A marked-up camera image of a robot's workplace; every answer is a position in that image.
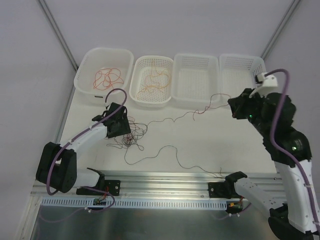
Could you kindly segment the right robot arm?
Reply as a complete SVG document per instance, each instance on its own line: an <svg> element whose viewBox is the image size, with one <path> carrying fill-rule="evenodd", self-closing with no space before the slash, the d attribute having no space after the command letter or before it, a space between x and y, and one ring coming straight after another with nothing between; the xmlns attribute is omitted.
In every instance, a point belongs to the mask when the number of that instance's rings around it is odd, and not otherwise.
<svg viewBox="0 0 320 240"><path fill-rule="evenodd" d="M266 216L280 240L312 240L320 234L320 209L312 190L310 143L293 127L295 105L285 93L263 96L251 88L227 102L234 119L247 120L262 136L282 179L286 201L274 199L241 171L225 177L220 196L247 199Z"/></svg>

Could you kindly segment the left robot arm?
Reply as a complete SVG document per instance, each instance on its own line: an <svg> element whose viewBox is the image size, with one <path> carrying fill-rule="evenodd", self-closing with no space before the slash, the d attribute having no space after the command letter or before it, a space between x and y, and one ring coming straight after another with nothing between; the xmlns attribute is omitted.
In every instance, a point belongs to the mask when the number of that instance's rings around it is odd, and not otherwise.
<svg viewBox="0 0 320 240"><path fill-rule="evenodd" d="M105 189L105 175L93 168L79 168L78 160L99 141L130 132L127 108L113 102L102 114L93 117L91 124L73 138L60 143L47 143L43 148L35 178L46 185L50 196L83 187L99 195Z"/></svg>

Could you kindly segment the red orange wire ball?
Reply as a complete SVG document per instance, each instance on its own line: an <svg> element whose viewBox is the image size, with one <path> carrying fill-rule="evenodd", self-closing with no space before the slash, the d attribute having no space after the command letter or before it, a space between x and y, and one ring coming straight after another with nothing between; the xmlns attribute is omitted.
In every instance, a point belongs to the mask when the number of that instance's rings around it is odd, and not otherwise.
<svg viewBox="0 0 320 240"><path fill-rule="evenodd" d="M132 116L128 117L128 123L130 133L126 133L125 135L119 137L114 137L112 142L106 145L107 147L127 150L131 146L136 146L140 151L145 149L139 142L148 131L147 124L143 122L137 122Z"/></svg>

